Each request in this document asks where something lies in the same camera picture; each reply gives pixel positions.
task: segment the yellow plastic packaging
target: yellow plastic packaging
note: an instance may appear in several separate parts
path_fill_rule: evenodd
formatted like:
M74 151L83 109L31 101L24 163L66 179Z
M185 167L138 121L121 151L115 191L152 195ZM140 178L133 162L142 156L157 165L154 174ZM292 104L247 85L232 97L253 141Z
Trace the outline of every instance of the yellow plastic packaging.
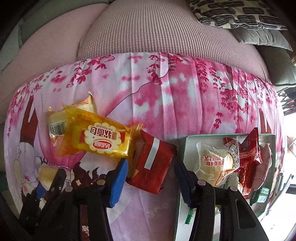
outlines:
M96 113L96 106L91 93L89 96L71 106L79 109ZM58 140L63 139L67 126L67 115L64 109L53 111L51 107L47 108L49 137L53 146L57 145Z
M64 106L64 109L68 124L57 156L72 155L80 150L115 158L132 155L134 137L143 124L129 128L76 107Z

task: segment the black and white patterned cushion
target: black and white patterned cushion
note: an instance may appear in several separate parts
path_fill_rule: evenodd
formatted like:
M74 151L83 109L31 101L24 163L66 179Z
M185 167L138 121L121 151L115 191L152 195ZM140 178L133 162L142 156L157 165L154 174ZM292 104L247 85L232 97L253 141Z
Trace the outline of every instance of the black and white patterned cushion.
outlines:
M198 21L222 28L286 30L261 0L187 0Z

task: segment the tray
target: tray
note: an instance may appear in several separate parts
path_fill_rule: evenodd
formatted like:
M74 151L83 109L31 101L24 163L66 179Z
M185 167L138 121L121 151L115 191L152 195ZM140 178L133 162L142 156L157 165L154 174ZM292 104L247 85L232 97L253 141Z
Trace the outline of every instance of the tray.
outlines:
M184 162L188 170L193 171L196 160L198 158L198 152L196 144L198 142L203 142L213 146L223 146L224 137L236 138L238 134L208 134L208 135L192 135L179 139L179 157ZM239 135L239 142L242 142L247 137L246 134ZM268 171L266 180L263 184L264 187L269 188L269 194L271 194L273 177L275 172L275 135L274 134L259 134L260 144L270 143L270 148L272 151L272 165ZM269 197L266 199L265 203L255 203L251 206L256 216L259 218L266 210ZM190 233L192 230L193 221L195 218L195 213L192 216L190 224L185 224L185 219L188 214L188 206L184 203L180 190L177 200L177 216L175 225L175 241L187 241L189 240ZM213 240L219 240L220 233L220 214L215 216L215 227L214 227L214 237Z

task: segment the dark gray cushion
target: dark gray cushion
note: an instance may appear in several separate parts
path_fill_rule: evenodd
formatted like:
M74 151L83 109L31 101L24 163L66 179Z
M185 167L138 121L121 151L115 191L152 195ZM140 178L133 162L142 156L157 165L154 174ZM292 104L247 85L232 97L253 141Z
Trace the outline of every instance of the dark gray cushion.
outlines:
M256 47L274 86L296 86L296 67L285 49L264 45Z
M245 28L234 28L230 31L240 43L269 45L293 51L288 41L279 30L263 29L254 31Z

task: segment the ribbed fabric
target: ribbed fabric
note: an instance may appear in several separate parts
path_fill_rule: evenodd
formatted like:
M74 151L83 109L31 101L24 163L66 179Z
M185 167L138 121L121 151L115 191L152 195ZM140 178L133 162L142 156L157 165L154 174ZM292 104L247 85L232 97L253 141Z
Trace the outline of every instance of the ribbed fabric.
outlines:
M253 45L238 43L226 29L199 23L185 0L114 1L82 40L78 60L154 51L207 58L268 78Z

